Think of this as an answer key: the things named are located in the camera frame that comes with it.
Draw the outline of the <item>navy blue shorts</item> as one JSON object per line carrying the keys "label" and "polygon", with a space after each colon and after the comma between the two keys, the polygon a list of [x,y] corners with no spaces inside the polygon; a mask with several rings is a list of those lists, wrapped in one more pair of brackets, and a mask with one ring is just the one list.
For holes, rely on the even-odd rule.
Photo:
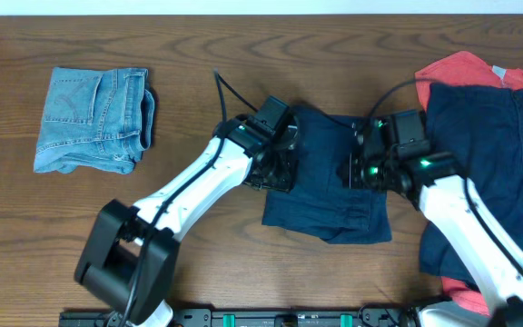
{"label": "navy blue shorts", "polygon": [[372,244],[392,239],[387,195],[350,189],[337,170],[354,147],[356,116],[327,117],[297,105],[300,139],[294,187],[289,193],[267,192],[262,223],[305,233],[330,244]]}

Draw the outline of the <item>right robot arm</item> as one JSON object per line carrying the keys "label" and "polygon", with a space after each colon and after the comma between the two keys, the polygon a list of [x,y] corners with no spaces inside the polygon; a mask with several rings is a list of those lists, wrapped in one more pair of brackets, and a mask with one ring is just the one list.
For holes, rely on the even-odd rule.
{"label": "right robot arm", "polygon": [[523,251],[483,203],[475,184],[449,152],[433,153],[422,123],[400,156],[398,137],[387,138],[388,118],[355,124],[350,188],[393,191],[409,200],[445,238],[469,271],[489,310],[491,326],[523,326]]}

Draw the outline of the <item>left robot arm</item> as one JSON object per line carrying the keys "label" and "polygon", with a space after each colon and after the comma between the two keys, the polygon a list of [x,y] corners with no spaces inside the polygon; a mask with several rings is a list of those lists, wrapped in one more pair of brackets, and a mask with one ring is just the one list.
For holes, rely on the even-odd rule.
{"label": "left robot arm", "polygon": [[75,280],[120,315],[120,325],[165,326],[166,303],[181,242],[231,189],[245,183],[288,192],[299,134],[292,115],[221,124],[198,158],[155,193],[131,206],[112,200],[98,213]]}

